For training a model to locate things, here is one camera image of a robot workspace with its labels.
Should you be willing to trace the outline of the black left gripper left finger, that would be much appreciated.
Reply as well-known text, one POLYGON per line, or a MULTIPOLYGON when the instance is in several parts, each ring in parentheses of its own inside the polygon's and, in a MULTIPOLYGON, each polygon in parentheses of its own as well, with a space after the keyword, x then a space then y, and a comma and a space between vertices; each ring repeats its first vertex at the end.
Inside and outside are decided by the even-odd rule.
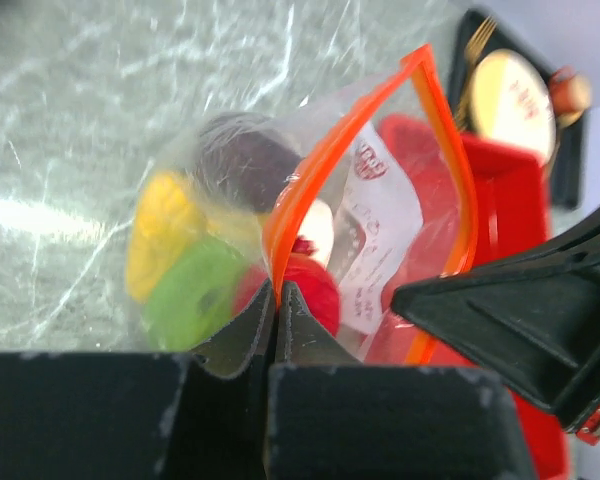
POLYGON ((275 301, 185 353, 0 352, 0 479, 261 479, 275 301))

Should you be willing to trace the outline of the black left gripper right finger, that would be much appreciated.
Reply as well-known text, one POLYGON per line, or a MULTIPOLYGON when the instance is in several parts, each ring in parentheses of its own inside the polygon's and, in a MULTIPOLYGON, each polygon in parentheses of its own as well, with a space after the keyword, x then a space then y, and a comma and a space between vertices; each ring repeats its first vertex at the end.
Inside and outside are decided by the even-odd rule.
POLYGON ((530 453, 500 379, 468 367, 359 363, 297 286, 279 311, 266 427, 271 479, 526 479, 530 453))

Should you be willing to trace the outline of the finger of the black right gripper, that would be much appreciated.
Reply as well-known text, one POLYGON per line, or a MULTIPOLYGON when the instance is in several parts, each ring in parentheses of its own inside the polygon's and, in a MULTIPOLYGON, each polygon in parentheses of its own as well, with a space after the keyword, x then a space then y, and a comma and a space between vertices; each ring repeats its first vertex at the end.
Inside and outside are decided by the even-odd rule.
POLYGON ((600 207, 537 248, 400 287, 391 309, 566 431, 600 433, 600 207))

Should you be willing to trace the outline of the red apple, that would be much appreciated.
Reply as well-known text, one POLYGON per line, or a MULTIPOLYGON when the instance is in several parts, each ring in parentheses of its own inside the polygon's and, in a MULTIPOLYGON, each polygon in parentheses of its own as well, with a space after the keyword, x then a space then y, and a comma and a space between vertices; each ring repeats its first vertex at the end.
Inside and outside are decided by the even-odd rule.
MULTIPOLYGON (((311 315, 334 337, 340 328, 340 294, 331 274, 314 257, 317 246, 297 237, 285 271, 284 280, 299 287, 311 315)), ((261 266, 249 267, 238 283, 232 315, 238 315, 268 278, 261 266)))

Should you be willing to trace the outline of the green leaf vegetable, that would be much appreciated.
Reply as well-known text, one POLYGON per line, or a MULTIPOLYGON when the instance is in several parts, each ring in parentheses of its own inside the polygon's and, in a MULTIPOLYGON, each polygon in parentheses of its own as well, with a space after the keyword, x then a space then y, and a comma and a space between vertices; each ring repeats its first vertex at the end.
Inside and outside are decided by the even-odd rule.
POLYGON ((187 351, 228 324, 238 281, 248 265, 238 250, 213 236, 187 248, 144 306, 151 347, 187 351))

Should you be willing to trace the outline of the white radish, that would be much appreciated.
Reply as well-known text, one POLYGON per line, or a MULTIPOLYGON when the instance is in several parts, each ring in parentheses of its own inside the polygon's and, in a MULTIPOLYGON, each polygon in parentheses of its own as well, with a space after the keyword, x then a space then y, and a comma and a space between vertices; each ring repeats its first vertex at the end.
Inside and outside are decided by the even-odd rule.
POLYGON ((332 253, 334 236, 332 211, 327 203, 316 199, 302 221, 292 252, 308 255, 326 267, 332 253))

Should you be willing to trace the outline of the clear zip bag orange zipper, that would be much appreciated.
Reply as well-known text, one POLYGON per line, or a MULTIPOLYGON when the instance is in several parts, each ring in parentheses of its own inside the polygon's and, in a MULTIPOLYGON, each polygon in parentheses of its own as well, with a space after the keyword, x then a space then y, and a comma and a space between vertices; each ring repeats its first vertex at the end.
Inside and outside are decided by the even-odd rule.
MULTIPOLYGON (((197 134, 207 114, 183 130, 163 150, 156 169, 184 173, 191 168, 197 134)), ((468 270, 477 238, 477 200, 467 154, 455 129, 436 72, 433 52, 421 46, 386 72, 354 82, 283 116, 268 116, 291 141, 301 162, 261 227, 260 247, 238 250, 264 268, 262 284, 280 294, 302 221, 312 202, 327 203, 333 214, 334 245, 326 270, 340 294, 337 341, 369 363, 425 364, 436 345, 430 334, 390 309, 397 288, 390 284, 407 260, 424 220, 421 199, 405 170, 378 132, 381 120, 402 114, 428 125, 438 143, 436 159, 454 183, 456 235, 440 273, 468 270)), ((194 189, 221 203, 198 188, 194 189)))

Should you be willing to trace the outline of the yellow mango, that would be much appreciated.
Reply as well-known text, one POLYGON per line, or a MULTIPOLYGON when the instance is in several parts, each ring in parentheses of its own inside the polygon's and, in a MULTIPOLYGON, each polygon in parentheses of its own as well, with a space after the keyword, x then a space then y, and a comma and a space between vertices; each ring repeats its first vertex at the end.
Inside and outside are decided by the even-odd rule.
POLYGON ((139 304, 192 244, 209 234, 243 250, 260 247, 267 216, 212 202, 181 172, 160 170, 145 184, 136 205, 125 283, 139 304))

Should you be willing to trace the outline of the dark purple fruit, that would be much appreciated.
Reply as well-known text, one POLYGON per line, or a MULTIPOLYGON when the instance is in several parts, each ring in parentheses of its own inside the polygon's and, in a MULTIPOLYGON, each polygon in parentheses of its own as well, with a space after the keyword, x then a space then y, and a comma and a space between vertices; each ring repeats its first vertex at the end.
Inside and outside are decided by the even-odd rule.
POLYGON ((222 113, 198 130, 191 168, 209 197, 255 213, 270 212, 302 160, 268 116, 222 113))

